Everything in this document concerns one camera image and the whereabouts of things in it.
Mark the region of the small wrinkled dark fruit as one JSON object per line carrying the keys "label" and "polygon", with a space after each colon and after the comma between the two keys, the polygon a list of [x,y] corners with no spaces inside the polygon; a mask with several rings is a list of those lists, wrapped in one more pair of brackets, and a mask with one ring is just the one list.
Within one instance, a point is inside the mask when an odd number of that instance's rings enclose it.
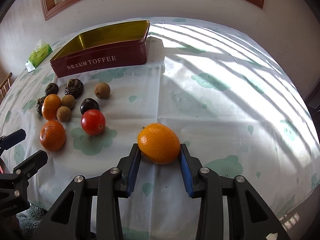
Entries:
{"label": "small wrinkled dark fruit", "polygon": [[49,96],[50,94],[57,94],[59,91],[59,87],[56,83],[49,83],[48,86],[45,88],[45,96]]}

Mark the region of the brown longan middle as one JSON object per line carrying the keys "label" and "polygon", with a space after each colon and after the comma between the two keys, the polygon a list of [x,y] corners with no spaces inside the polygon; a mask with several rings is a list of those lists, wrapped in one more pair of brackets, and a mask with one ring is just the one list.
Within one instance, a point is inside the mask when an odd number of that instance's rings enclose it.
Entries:
{"label": "brown longan middle", "polygon": [[65,107],[68,107],[69,109],[73,109],[75,107],[74,96],[70,94],[65,95],[61,100],[61,106],[65,106]]}

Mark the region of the wooden chair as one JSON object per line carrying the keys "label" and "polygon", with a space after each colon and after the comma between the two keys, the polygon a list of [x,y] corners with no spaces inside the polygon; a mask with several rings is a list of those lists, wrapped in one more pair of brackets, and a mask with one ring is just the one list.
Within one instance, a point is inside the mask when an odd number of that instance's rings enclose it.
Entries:
{"label": "wooden chair", "polygon": [[1,83],[1,86],[0,86],[1,101],[4,100],[9,89],[11,88],[11,77],[12,77],[12,72],[10,72]]}

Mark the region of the red toffee tin box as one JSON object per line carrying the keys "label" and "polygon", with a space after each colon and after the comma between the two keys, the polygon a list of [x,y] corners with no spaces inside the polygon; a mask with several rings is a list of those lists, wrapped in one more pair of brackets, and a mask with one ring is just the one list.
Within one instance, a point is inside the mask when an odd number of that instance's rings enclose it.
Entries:
{"label": "red toffee tin box", "polygon": [[50,60],[57,77],[99,69],[136,66],[148,59],[150,21],[138,20],[85,31],[67,42]]}

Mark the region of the brown longan lower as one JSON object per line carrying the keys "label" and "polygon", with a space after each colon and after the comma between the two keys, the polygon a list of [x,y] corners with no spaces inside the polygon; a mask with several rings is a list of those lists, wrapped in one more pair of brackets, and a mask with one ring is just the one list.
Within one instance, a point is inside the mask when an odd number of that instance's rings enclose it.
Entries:
{"label": "brown longan lower", "polygon": [[61,106],[56,113],[59,122],[68,122],[71,119],[71,110],[66,106]]}

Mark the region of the large wrinkled dark fruit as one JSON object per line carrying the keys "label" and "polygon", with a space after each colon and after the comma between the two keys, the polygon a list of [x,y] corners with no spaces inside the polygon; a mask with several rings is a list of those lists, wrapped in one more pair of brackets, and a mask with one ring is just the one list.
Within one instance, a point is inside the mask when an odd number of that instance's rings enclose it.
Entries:
{"label": "large wrinkled dark fruit", "polygon": [[84,91],[84,84],[79,79],[70,79],[65,88],[65,95],[72,95],[75,99],[80,97]]}

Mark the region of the brown longan top right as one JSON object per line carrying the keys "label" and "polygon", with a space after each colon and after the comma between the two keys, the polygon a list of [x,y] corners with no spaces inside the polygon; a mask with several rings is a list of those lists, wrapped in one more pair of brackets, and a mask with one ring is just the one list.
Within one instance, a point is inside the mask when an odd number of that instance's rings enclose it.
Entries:
{"label": "brown longan top right", "polygon": [[95,96],[99,99],[107,99],[110,96],[111,89],[107,83],[101,82],[95,86],[94,93]]}

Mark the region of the green tissue pack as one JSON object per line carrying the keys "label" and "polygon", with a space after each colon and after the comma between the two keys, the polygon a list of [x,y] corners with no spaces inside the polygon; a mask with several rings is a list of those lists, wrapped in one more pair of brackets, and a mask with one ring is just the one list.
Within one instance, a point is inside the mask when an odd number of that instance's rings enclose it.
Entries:
{"label": "green tissue pack", "polygon": [[53,50],[48,43],[39,40],[25,63],[26,70],[28,72],[34,71],[41,62],[52,53],[52,51]]}

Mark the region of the red cherry tomato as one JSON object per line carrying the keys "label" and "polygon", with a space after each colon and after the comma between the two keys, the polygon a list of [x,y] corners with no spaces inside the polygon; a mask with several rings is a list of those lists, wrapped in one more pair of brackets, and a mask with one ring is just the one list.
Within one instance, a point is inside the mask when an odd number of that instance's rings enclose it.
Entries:
{"label": "red cherry tomato", "polygon": [[81,127],[89,135],[100,135],[103,133],[106,119],[101,111],[90,109],[81,117]]}

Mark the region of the orange tangerine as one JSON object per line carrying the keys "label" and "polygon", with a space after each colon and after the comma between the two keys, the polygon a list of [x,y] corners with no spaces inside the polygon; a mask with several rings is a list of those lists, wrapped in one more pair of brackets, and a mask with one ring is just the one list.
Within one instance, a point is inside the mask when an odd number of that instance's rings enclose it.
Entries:
{"label": "orange tangerine", "polygon": [[40,133],[40,143],[48,151],[59,151],[66,141],[64,127],[55,120],[44,124]]}
{"label": "orange tangerine", "polygon": [[48,95],[42,105],[42,115],[48,120],[55,120],[57,110],[61,107],[61,99],[56,94]]}

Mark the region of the dark smooth passion fruit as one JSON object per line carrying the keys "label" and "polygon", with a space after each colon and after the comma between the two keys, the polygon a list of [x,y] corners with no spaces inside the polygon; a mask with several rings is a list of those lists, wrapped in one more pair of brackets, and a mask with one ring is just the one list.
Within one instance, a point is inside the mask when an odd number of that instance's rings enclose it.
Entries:
{"label": "dark smooth passion fruit", "polygon": [[99,104],[92,98],[85,98],[80,105],[81,114],[83,115],[86,111],[89,111],[92,109],[99,110],[100,109]]}

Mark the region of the brown longan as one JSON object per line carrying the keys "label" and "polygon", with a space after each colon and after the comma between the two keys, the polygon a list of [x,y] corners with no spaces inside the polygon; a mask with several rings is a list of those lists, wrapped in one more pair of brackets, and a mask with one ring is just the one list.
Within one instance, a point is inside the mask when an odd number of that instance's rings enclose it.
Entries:
{"label": "brown longan", "polygon": [[70,94],[65,95],[61,100],[61,106],[65,106],[65,107],[68,107],[69,109],[73,109],[75,107],[74,96]]}
{"label": "brown longan", "polygon": [[95,86],[94,93],[95,96],[99,99],[107,99],[110,96],[111,89],[107,83],[101,82]]}
{"label": "brown longan", "polygon": [[66,106],[61,106],[56,113],[59,122],[68,122],[71,119],[71,110]]}

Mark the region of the white patterned tablecloth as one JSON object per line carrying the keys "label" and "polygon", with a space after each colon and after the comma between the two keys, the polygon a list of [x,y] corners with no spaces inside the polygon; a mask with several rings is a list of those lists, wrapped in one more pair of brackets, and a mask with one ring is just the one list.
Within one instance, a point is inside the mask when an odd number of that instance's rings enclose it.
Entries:
{"label": "white patterned tablecloth", "polygon": [[[308,109],[279,64],[247,35],[218,24],[184,18],[150,19],[148,61],[141,66],[96,70],[58,78],[49,60],[24,70],[1,104],[1,135],[22,128],[24,141],[2,154],[13,168],[43,149],[46,120],[36,101],[51,83],[64,96],[77,78],[84,92],[66,142],[48,152],[48,163],[30,180],[31,203],[48,210],[76,175],[91,178],[129,154],[151,123],[170,127],[192,156],[219,175],[243,175],[281,221],[300,239],[319,212],[319,142]],[[108,83],[111,95],[95,98]],[[106,118],[105,132],[87,135],[80,105],[93,98]],[[195,239],[199,199],[185,192],[179,164],[142,158],[134,192],[120,200],[125,239]]]}

